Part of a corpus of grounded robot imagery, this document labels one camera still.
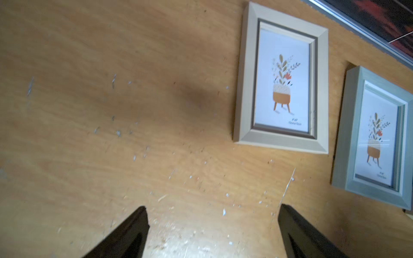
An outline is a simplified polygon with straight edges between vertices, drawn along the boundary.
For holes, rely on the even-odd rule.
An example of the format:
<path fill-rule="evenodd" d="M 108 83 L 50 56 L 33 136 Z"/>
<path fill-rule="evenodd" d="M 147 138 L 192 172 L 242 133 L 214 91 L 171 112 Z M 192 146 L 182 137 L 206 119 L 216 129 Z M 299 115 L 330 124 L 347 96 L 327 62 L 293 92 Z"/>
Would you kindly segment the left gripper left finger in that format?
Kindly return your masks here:
<path fill-rule="evenodd" d="M 149 228 L 146 207 L 140 206 L 85 257 L 142 258 Z"/>

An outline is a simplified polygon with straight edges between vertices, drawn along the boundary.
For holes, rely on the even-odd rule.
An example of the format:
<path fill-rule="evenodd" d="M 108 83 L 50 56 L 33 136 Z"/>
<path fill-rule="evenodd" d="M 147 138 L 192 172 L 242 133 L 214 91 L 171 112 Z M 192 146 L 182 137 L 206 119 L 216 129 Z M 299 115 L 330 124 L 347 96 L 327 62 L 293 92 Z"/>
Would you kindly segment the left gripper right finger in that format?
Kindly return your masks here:
<path fill-rule="evenodd" d="M 289 258 L 347 257 L 290 205 L 281 205 L 278 223 Z"/>

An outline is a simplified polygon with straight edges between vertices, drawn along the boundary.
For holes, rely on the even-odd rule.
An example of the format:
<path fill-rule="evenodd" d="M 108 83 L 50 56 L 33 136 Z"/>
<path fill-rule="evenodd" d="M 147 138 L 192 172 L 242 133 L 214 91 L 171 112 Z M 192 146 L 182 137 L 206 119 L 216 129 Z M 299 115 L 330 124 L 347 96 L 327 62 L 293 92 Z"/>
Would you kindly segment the cream white picture frame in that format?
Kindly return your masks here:
<path fill-rule="evenodd" d="M 329 152 L 328 29 L 249 2 L 243 14 L 237 144 Z"/>

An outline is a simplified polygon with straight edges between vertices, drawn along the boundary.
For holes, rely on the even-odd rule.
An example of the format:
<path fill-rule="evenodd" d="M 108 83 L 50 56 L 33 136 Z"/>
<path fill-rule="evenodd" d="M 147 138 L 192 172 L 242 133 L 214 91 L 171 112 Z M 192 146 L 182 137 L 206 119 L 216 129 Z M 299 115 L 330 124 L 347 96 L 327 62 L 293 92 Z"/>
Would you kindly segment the light blue picture frame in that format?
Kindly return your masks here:
<path fill-rule="evenodd" d="M 413 96 L 361 66 L 346 73 L 331 183 L 412 206 Z"/>

